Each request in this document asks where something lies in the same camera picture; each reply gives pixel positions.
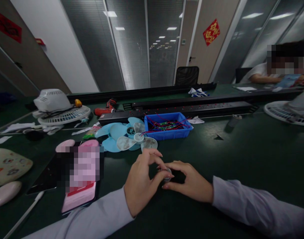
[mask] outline cordless drill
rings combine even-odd
[[[114,113],[114,112],[122,112],[122,110],[116,110],[116,99],[111,98],[107,103],[105,108],[96,108],[93,113],[96,116],[101,116],[102,114]]]

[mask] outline red decoration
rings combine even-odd
[[[210,45],[220,34],[220,28],[217,19],[203,32],[206,45]]]
[[[22,28],[0,13],[0,31],[21,43]]]

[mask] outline door handle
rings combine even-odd
[[[196,57],[191,57],[191,56],[190,56],[189,62],[191,62],[191,59],[195,59],[195,58],[196,58]]]

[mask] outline light blue shirt sleeve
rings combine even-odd
[[[133,221],[124,189],[111,192],[89,207],[74,210],[65,219],[51,224],[25,239],[101,239]]]
[[[304,209],[238,180],[213,177],[213,206],[271,238],[304,238]]]

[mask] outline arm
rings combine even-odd
[[[111,192],[87,208],[77,209],[61,221],[25,239],[101,239],[114,233],[148,204],[164,178],[174,176],[166,170],[157,149],[144,149],[132,165],[124,188]],[[162,171],[149,178],[149,165],[157,163]]]
[[[269,237],[304,237],[304,209],[277,200],[267,191],[238,180],[213,177],[213,206],[231,218],[255,227]]]
[[[109,193],[87,208],[80,208],[65,218],[27,237],[33,238],[106,238],[133,220],[124,189]]]
[[[266,84],[281,82],[282,78],[274,78],[270,76],[262,76],[261,74],[254,74],[249,78],[249,80],[253,83]]]
[[[163,189],[180,192],[200,202],[212,203],[226,215],[255,227],[269,237],[304,237],[303,208],[279,201],[270,193],[249,188],[237,180],[224,181],[214,176],[212,185],[192,165],[181,161],[165,165],[182,171],[186,178],[184,184],[169,182]]]

